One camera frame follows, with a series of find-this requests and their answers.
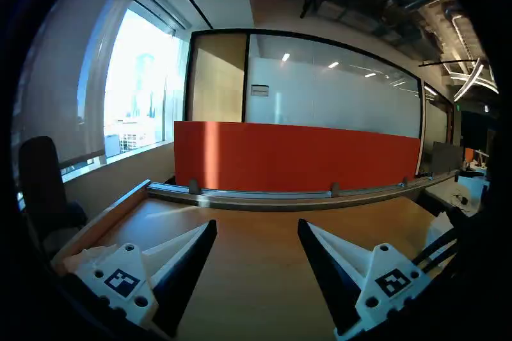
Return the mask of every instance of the wooden table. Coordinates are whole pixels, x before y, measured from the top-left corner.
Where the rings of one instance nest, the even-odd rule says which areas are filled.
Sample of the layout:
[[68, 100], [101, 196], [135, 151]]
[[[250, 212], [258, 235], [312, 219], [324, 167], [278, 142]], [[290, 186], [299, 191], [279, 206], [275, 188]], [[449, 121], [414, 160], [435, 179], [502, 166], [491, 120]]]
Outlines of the wooden table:
[[299, 218], [369, 250], [389, 242], [413, 258], [434, 217], [404, 197], [310, 212], [219, 210], [146, 198], [94, 246], [133, 242], [145, 250], [215, 219], [218, 235], [177, 340], [333, 340], [334, 324], [297, 236]]

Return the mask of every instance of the window blind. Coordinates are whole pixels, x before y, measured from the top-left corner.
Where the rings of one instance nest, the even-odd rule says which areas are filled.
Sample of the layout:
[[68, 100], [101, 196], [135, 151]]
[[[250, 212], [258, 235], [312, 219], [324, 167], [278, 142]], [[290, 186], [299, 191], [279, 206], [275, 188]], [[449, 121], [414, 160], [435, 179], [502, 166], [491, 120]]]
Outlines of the window blind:
[[53, 139], [61, 168], [104, 154], [106, 74], [132, 0], [58, 0], [25, 64], [16, 132], [19, 144]]

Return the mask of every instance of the red divider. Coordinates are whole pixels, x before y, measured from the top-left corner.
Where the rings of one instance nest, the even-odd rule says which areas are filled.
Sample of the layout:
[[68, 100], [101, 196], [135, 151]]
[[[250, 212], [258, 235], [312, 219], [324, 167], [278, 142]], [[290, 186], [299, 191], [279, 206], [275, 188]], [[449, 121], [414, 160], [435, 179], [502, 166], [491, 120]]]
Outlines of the red divider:
[[176, 182], [237, 191], [327, 191], [414, 178], [420, 140], [294, 125], [174, 123]]

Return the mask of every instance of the office chair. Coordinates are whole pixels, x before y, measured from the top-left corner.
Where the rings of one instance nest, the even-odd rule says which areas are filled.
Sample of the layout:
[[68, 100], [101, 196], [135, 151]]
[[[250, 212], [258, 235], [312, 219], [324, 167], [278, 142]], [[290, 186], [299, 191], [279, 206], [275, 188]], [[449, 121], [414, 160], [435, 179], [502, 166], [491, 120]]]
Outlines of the office chair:
[[22, 144], [19, 175], [27, 216], [44, 253], [43, 242], [50, 233], [80, 229], [87, 223], [81, 206], [66, 199], [57, 151], [50, 137], [35, 137]]

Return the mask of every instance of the sign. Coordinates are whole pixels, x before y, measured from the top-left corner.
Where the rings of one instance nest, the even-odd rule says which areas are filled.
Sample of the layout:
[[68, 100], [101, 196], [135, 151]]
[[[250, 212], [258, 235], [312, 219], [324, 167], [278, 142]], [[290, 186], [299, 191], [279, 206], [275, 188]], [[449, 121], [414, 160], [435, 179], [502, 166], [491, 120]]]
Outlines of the sign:
[[268, 85], [251, 85], [251, 96], [268, 97]]

